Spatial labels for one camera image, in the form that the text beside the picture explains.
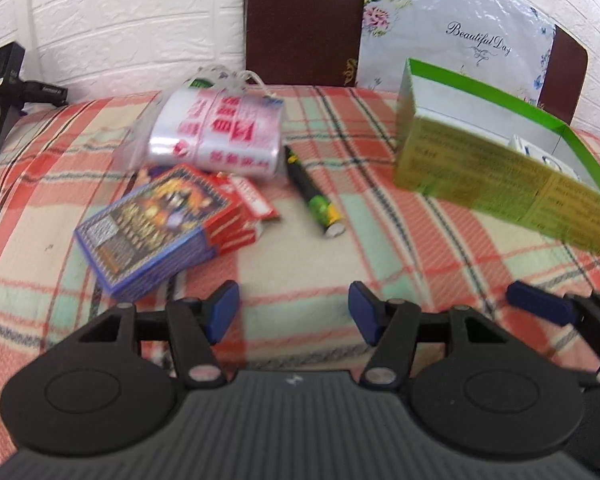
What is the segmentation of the blue playing card box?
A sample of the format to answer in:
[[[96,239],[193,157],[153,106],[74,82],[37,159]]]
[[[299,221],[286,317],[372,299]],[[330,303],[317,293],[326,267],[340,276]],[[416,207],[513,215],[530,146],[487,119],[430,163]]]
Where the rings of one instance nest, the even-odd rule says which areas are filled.
[[[134,302],[219,255],[241,215],[235,195],[180,165],[82,222],[74,236],[106,294]]]

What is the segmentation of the pack of plastic zip bags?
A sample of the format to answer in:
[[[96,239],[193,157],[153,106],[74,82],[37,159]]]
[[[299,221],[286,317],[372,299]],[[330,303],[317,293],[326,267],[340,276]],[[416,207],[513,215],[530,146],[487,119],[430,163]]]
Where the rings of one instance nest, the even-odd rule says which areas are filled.
[[[251,70],[209,65],[160,92],[114,160],[125,170],[187,164],[272,180],[283,172],[284,100]]]

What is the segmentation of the red playing card box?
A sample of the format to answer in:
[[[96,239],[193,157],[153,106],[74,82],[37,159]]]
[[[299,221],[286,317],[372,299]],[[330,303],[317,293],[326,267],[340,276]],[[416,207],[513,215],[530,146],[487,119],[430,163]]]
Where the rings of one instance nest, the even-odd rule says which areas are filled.
[[[236,220],[212,236],[219,255],[254,244],[266,222],[280,219],[278,210],[249,179],[226,172],[212,174],[210,179],[217,188],[234,198],[238,210]]]

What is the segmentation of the black yellow marker pen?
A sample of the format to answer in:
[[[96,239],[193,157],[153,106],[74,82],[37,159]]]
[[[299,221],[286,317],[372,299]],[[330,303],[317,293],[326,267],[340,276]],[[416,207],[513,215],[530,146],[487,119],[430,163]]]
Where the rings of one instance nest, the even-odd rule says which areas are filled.
[[[313,220],[321,227],[323,234],[327,238],[343,234],[346,226],[335,204],[315,183],[298,155],[288,145],[284,146],[284,152],[288,179],[308,207]]]

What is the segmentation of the white item inside box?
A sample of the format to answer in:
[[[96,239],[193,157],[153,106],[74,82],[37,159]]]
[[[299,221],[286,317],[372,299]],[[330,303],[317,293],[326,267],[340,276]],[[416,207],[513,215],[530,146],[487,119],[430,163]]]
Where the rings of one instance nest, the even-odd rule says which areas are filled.
[[[538,148],[520,136],[512,136],[509,140],[508,146],[517,153],[523,154],[524,156],[527,156],[536,162],[540,162],[544,166],[550,167],[561,174],[565,174],[573,180],[580,181],[580,177],[571,167],[556,158],[553,154],[543,151],[542,148]]]

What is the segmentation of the green cardboard box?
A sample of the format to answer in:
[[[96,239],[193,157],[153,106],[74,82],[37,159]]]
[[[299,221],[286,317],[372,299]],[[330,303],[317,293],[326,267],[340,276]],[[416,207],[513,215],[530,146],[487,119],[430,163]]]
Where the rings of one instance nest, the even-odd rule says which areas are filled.
[[[517,153],[512,136],[580,181]],[[414,58],[396,109],[394,182],[600,254],[600,164],[576,133],[506,92]]]

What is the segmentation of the plaid bed sheet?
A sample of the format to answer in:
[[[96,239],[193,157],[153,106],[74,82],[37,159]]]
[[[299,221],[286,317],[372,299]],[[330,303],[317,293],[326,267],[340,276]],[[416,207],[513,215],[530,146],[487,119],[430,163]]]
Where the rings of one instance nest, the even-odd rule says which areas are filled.
[[[578,334],[506,304],[513,281],[564,294],[600,290],[600,256],[392,182],[394,108],[388,92],[280,87],[284,131],[347,227],[327,238],[293,188],[262,185],[279,212],[259,239],[178,274],[142,310],[203,297],[227,280],[242,305],[215,352],[236,368],[347,368],[370,352],[347,308],[363,281],[381,297],[428,311],[469,304],[554,362],[594,370]],[[0,155],[0,393],[17,370],[110,306],[73,232],[146,182],[116,148],[150,95],[131,94],[23,118]],[[0,465],[12,454],[0,419]]]

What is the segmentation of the floral plastic bedding bag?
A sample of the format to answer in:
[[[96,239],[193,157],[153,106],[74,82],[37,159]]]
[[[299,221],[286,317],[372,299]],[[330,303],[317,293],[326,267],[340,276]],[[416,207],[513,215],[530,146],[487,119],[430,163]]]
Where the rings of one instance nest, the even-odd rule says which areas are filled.
[[[364,0],[356,83],[396,92],[416,58],[536,104],[555,35],[527,0]]]

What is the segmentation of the dark brown headboard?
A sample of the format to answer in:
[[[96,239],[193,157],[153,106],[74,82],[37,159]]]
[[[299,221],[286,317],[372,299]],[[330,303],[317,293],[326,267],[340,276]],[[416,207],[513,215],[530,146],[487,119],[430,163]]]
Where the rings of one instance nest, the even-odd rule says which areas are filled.
[[[363,3],[245,0],[247,67],[269,84],[358,86]],[[570,122],[588,68],[588,54],[573,36],[555,25],[543,88],[539,101],[532,105]]]

